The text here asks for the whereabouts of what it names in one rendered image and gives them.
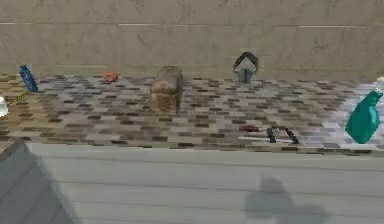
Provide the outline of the brown bread loaf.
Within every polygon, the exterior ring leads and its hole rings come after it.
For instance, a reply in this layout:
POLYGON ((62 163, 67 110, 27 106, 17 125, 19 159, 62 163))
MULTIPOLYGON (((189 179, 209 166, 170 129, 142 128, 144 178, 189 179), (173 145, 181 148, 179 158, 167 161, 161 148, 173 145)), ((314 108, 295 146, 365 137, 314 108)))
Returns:
POLYGON ((150 106, 154 114, 178 113, 183 93, 182 70, 177 66, 164 66, 150 86, 150 106))

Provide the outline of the pale grey kitchen counter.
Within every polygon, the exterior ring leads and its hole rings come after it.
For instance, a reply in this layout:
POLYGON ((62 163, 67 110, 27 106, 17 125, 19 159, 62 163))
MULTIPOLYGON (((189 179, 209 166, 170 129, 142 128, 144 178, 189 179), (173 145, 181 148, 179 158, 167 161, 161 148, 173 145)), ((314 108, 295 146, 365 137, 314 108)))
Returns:
MULTIPOLYGON (((0 224, 384 224, 382 124, 344 126, 370 85, 194 78, 177 115, 147 77, 41 77, 0 118, 0 224), (299 144, 239 140, 289 128, 299 144)), ((0 96, 26 92, 0 73, 0 96)))

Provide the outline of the blue bottle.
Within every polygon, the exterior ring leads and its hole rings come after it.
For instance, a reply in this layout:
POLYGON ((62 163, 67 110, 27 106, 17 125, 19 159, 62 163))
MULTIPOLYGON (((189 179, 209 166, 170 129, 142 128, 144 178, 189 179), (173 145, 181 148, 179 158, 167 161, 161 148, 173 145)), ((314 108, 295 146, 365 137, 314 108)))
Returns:
POLYGON ((19 69, 19 74, 25 83, 25 87, 29 92, 37 92, 38 86, 32 76, 32 73, 26 65, 21 65, 19 69))

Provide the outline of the teal spray bottle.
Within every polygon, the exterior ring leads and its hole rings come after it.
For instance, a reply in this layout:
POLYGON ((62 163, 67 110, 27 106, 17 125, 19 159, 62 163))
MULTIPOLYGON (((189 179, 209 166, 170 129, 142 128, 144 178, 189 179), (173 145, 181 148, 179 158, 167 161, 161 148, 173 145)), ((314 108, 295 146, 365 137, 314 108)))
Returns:
POLYGON ((359 144, 367 143, 376 132, 380 118, 376 106, 384 96, 384 77, 379 77, 370 91, 350 114, 345 131, 359 144))

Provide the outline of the brown handled knife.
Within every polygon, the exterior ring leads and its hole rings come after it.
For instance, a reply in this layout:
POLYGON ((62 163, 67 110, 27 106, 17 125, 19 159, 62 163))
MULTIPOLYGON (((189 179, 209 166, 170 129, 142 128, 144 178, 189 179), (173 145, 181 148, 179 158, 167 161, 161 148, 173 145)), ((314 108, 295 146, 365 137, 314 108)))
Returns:
POLYGON ((259 126, 251 126, 251 125, 245 125, 245 126, 239 127, 239 131, 242 131, 242 132, 263 132, 266 130, 267 128, 263 128, 259 126))

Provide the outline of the black handled utensil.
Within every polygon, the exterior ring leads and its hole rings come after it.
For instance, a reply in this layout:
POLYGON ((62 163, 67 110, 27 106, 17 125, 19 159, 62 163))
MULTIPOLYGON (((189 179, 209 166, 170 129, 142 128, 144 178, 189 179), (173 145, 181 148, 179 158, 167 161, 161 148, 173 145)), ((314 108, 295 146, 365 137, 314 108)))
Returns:
POLYGON ((242 133, 244 133, 244 136, 240 136, 239 140, 251 140, 266 143, 288 143, 294 145, 299 144, 299 140, 295 134, 286 127, 269 127, 263 132, 242 133))

